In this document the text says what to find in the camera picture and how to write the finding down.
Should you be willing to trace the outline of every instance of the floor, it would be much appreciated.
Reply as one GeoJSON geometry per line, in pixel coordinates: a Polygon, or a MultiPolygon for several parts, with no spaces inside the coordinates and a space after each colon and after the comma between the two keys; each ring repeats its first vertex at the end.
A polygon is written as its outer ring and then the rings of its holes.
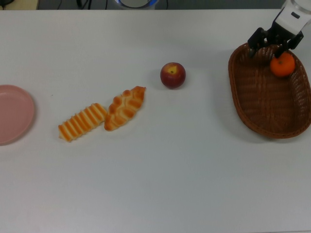
{"type": "MultiPolygon", "coordinates": [[[[112,1],[107,0],[107,9],[116,9],[112,1]]],[[[279,9],[285,0],[168,0],[169,10],[177,9],[279,9]]],[[[104,10],[106,0],[92,0],[91,10],[104,10]]],[[[39,10],[78,10],[76,0],[40,0],[39,10]]],[[[159,0],[156,9],[166,9],[166,0],[159,0]]]]}

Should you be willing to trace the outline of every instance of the black cable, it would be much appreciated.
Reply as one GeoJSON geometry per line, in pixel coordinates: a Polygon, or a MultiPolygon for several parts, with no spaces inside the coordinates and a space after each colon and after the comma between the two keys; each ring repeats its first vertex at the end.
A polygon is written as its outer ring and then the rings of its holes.
{"type": "Polygon", "coordinates": [[[81,7],[81,10],[83,10],[85,8],[87,3],[88,3],[88,0],[85,1],[84,5],[81,7]]]}
{"type": "Polygon", "coordinates": [[[88,9],[88,10],[91,9],[91,4],[92,4],[92,0],[89,0],[89,1],[88,1],[88,6],[87,6],[87,9],[88,9]]]}
{"type": "Polygon", "coordinates": [[[62,5],[62,3],[63,3],[63,1],[60,0],[60,3],[59,3],[59,5],[58,5],[58,7],[57,7],[58,10],[59,10],[60,6],[62,5]]]}

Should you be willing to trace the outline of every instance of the braided bread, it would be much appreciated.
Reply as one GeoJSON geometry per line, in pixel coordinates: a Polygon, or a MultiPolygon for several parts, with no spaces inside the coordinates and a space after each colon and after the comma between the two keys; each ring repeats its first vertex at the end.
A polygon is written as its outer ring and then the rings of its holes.
{"type": "Polygon", "coordinates": [[[136,86],[114,97],[113,103],[108,108],[104,128],[113,131],[132,119],[144,101],[145,90],[145,87],[136,86]]]}
{"type": "Polygon", "coordinates": [[[58,126],[59,137],[70,142],[99,126],[107,111],[98,103],[85,108],[58,126]]]}

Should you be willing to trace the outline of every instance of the orange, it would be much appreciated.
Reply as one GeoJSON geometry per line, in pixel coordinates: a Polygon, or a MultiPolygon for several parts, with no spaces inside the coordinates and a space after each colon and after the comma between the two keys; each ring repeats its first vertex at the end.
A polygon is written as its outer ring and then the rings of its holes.
{"type": "Polygon", "coordinates": [[[277,77],[286,77],[295,70],[295,60],[288,52],[284,52],[279,58],[272,58],[270,70],[277,77]]]}

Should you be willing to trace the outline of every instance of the robotic arm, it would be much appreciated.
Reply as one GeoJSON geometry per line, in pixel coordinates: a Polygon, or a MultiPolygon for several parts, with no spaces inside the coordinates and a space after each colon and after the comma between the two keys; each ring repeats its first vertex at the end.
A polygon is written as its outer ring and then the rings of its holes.
{"type": "Polygon", "coordinates": [[[249,56],[269,45],[280,45],[278,58],[284,51],[295,49],[303,38],[301,30],[311,23],[311,0],[286,0],[269,30],[258,28],[248,39],[249,56]]]}

